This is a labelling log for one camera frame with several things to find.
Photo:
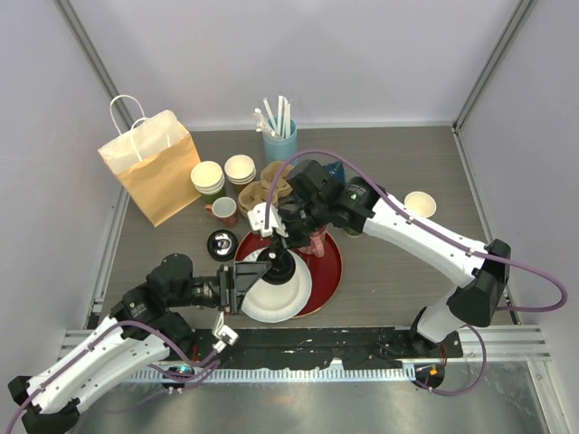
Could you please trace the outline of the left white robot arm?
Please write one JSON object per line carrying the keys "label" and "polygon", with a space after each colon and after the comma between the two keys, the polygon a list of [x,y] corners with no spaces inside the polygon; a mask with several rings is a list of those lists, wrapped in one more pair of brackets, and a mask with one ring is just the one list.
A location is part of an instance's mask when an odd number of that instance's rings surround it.
{"label": "left white robot arm", "polygon": [[[224,323],[225,313],[238,313],[247,292],[270,269],[268,260],[241,261],[221,265],[213,276],[197,277],[189,257],[168,255],[59,362],[35,376],[17,376],[9,382],[19,408],[6,431],[21,422],[28,433],[65,433],[110,389],[157,362],[175,360],[199,368],[199,373],[163,374],[177,383],[197,385],[201,376],[218,366],[216,356],[238,339]],[[218,311],[216,341],[200,361],[195,360],[195,332],[174,310],[190,306]]]}

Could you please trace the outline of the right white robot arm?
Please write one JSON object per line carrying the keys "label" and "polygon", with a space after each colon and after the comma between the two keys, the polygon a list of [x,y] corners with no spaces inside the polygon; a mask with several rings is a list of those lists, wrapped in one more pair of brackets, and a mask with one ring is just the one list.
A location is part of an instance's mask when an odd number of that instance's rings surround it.
{"label": "right white robot arm", "polygon": [[265,236],[287,248],[302,247],[328,225],[387,241],[428,263],[455,288],[424,307],[411,326],[412,352],[427,357],[464,326],[489,326],[508,283],[511,248],[504,241],[475,241],[409,210],[393,195],[362,176],[339,182],[315,160],[304,160],[286,178],[290,197],[268,205]]}

